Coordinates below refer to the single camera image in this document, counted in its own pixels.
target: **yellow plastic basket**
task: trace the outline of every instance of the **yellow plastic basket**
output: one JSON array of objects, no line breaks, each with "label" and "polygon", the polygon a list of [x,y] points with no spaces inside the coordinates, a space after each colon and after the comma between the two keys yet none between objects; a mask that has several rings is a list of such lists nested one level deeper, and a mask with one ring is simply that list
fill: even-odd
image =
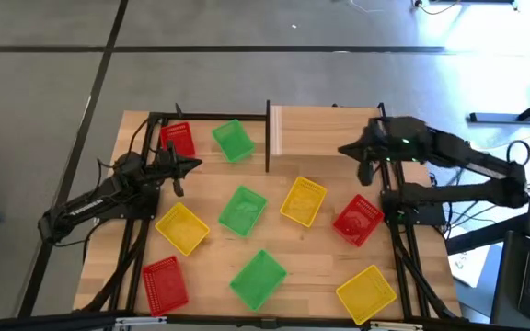
[{"label": "yellow plastic basket", "polygon": [[181,202],[176,203],[155,228],[185,256],[210,232],[210,228]]},{"label": "yellow plastic basket", "polygon": [[356,325],[362,325],[396,299],[394,290],[376,266],[337,288],[337,295]]},{"label": "yellow plastic basket", "polygon": [[325,195],[327,195],[326,188],[304,177],[298,177],[285,198],[280,213],[303,226],[310,227]]}]

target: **plastic basket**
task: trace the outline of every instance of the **plastic basket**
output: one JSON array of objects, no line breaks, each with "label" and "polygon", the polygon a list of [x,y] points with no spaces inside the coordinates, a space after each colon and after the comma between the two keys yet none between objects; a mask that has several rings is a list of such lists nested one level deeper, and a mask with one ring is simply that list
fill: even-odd
[{"label": "plastic basket", "polygon": [[195,146],[191,139],[190,124],[183,122],[161,128],[161,145],[167,149],[167,142],[172,141],[175,151],[179,155],[195,156]]},{"label": "plastic basket", "polygon": [[325,195],[326,188],[304,177],[298,177],[285,198],[280,213],[310,227]]},{"label": "plastic basket", "polygon": [[337,295],[355,321],[361,325],[396,299],[394,290],[376,266],[337,288]]},{"label": "plastic basket", "polygon": [[244,186],[239,186],[220,214],[218,222],[235,234],[246,237],[266,205],[267,199]]},{"label": "plastic basket", "polygon": [[161,316],[189,301],[176,257],[143,268],[144,289],[151,316]]},{"label": "plastic basket", "polygon": [[181,202],[176,203],[155,228],[185,256],[210,232],[210,228]]},{"label": "plastic basket", "polygon": [[332,226],[348,242],[361,246],[383,220],[384,214],[364,197],[357,194]]},{"label": "plastic basket", "polygon": [[260,250],[230,282],[230,287],[251,310],[257,311],[286,275],[269,253]]},{"label": "plastic basket", "polygon": [[237,162],[255,152],[255,144],[238,120],[231,120],[212,131],[228,162]]}]

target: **desk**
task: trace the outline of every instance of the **desk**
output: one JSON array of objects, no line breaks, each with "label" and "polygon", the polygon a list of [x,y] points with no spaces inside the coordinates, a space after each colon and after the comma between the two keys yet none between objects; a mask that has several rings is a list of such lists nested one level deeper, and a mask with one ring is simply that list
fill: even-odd
[{"label": "desk", "polygon": [[[147,116],[148,113],[142,111],[124,112],[112,160],[127,151],[134,130]],[[256,152],[249,159],[230,164],[212,137],[212,129],[224,122],[189,120],[196,157],[203,160],[203,164],[181,181],[185,197],[177,198],[171,183],[166,181],[156,218],[180,201],[211,231],[194,252],[184,257],[151,223],[144,253],[145,265],[172,255],[180,261],[190,302],[172,314],[350,319],[335,290],[372,264],[380,268],[398,293],[392,244],[385,225],[380,224],[362,247],[347,244],[331,229],[332,221],[356,193],[379,206],[381,177],[378,175],[372,186],[362,187],[356,178],[357,163],[337,153],[338,146],[353,142],[361,135],[362,126],[369,118],[378,116],[377,108],[272,106],[269,173],[265,173],[265,121],[243,121],[256,144]],[[142,140],[140,134],[134,151],[141,148]],[[430,185],[426,167],[405,164],[404,172],[407,181]],[[313,179],[328,189],[311,228],[279,212],[296,176]],[[238,237],[218,224],[218,215],[241,184],[269,200],[249,238]],[[115,269],[123,229],[124,221],[108,222],[92,236],[75,296],[75,308],[87,304]],[[417,226],[417,229],[425,277],[449,309],[460,314],[443,238],[430,227]],[[228,283],[261,249],[269,251],[286,268],[288,275],[254,313],[236,297]],[[124,307],[130,274],[124,279],[119,307]],[[418,300],[410,275],[408,280],[412,311],[418,314]],[[134,307],[136,313],[149,313],[145,296],[144,285],[140,282]],[[403,318],[400,300],[392,302],[377,317]]]}]

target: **wooden board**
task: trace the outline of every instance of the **wooden board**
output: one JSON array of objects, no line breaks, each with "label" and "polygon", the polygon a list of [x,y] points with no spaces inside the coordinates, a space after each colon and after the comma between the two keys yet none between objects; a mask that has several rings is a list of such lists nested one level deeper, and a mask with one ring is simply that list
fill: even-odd
[{"label": "wooden board", "polygon": [[[350,110],[332,109],[335,109],[337,114],[340,114],[341,109]],[[286,115],[289,116],[290,113],[291,110],[288,110]],[[315,117],[316,114],[315,110],[311,112],[311,116]],[[367,114],[365,119],[377,116],[377,113],[371,110]],[[133,131],[146,115],[145,112],[124,113],[114,149],[114,159],[127,150]],[[361,118],[361,114],[358,116],[358,121],[365,120]],[[353,118],[345,117],[345,120],[354,128]],[[365,123],[357,124],[358,133],[351,141],[359,137]],[[165,214],[176,202],[182,202],[211,228],[208,237],[194,252],[184,257],[156,231],[154,224],[149,230],[144,264],[175,255],[184,273],[190,302],[173,311],[173,314],[350,318],[335,290],[372,264],[380,268],[398,293],[393,250],[385,225],[380,224],[362,247],[347,244],[330,227],[334,218],[356,193],[362,194],[376,206],[379,205],[379,174],[372,186],[362,187],[355,176],[356,162],[332,153],[330,145],[325,144],[320,145],[322,149],[318,154],[309,152],[314,155],[294,152],[272,156],[271,171],[266,174],[265,123],[256,121],[243,122],[249,136],[257,145],[256,153],[241,163],[229,164],[212,138],[212,129],[221,124],[223,122],[217,120],[190,121],[197,157],[203,160],[203,165],[182,180],[185,189],[183,198],[177,198],[172,192],[171,183],[166,182],[162,187],[158,208],[160,218],[160,215]],[[276,125],[272,121],[271,129],[275,130],[274,127]],[[287,130],[289,129],[281,129],[278,132],[285,134]],[[300,130],[309,134],[307,126]],[[308,145],[299,142],[302,144],[300,148],[316,150],[316,135],[311,136],[312,143]],[[142,137],[140,134],[134,145],[138,149]],[[300,150],[293,147],[287,134],[283,135],[282,139],[285,152],[292,151],[293,148],[295,151]],[[430,184],[426,167],[405,164],[404,169],[407,181]],[[328,189],[318,216],[309,229],[279,213],[296,176],[308,177]],[[241,184],[269,200],[249,238],[241,238],[218,223],[220,212]],[[100,227],[92,236],[75,296],[75,308],[87,304],[113,272],[123,228],[123,221],[111,222]],[[416,233],[424,275],[447,306],[459,314],[443,238],[430,227],[417,227]],[[259,311],[254,313],[238,299],[228,287],[228,283],[261,249],[268,250],[288,271],[288,276]],[[127,275],[122,284],[120,307],[123,307],[126,301],[129,278]],[[408,280],[413,312],[418,313],[414,283],[410,276]],[[149,312],[142,282],[138,288],[135,311],[142,314]],[[399,298],[376,317],[401,319]]]}]

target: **red plastic basket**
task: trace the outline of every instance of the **red plastic basket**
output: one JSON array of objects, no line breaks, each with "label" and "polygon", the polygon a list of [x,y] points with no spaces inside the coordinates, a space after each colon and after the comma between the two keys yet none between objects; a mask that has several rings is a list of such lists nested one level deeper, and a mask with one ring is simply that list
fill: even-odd
[{"label": "red plastic basket", "polygon": [[151,316],[161,316],[189,301],[175,256],[143,268],[144,289]]},{"label": "red plastic basket", "polygon": [[162,127],[161,145],[164,150],[167,149],[168,141],[173,141],[177,154],[189,157],[195,156],[195,147],[191,139],[190,124],[188,122]]},{"label": "red plastic basket", "polygon": [[357,194],[332,226],[348,242],[359,247],[383,220],[384,214]]}]

